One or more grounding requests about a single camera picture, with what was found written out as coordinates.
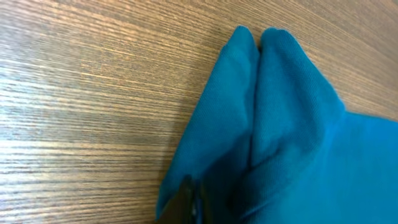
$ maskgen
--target wooden table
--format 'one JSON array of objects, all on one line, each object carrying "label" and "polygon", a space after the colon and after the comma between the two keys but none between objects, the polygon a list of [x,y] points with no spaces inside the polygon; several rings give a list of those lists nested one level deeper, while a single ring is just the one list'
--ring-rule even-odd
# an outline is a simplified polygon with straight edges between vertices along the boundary
[{"label": "wooden table", "polygon": [[288,29],[349,110],[398,120],[397,1],[1,1],[0,223],[153,223],[238,24]]}]

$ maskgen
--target folded cloth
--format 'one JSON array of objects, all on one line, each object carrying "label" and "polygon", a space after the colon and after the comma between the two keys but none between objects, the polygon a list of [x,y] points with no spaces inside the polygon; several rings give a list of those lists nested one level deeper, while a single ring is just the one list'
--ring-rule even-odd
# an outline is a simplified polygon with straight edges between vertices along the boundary
[{"label": "folded cloth", "polygon": [[159,192],[186,175],[214,223],[398,223],[398,124],[351,113],[287,31],[239,26]]}]

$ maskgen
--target wooden surface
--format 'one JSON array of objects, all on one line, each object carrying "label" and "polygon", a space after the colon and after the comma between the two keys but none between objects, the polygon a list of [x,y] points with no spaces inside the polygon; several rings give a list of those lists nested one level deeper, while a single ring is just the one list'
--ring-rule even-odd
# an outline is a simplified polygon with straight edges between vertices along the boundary
[{"label": "wooden surface", "polygon": [[284,27],[348,109],[398,120],[397,1],[0,3],[0,223],[153,223],[235,26]]}]

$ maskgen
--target blue fabric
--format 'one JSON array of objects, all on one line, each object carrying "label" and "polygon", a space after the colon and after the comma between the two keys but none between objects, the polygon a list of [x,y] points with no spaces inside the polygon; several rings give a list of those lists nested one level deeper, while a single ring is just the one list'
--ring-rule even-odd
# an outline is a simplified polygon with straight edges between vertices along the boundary
[{"label": "blue fabric", "polygon": [[285,30],[223,47],[160,186],[187,174],[215,223],[398,223],[398,124],[345,110]]}]

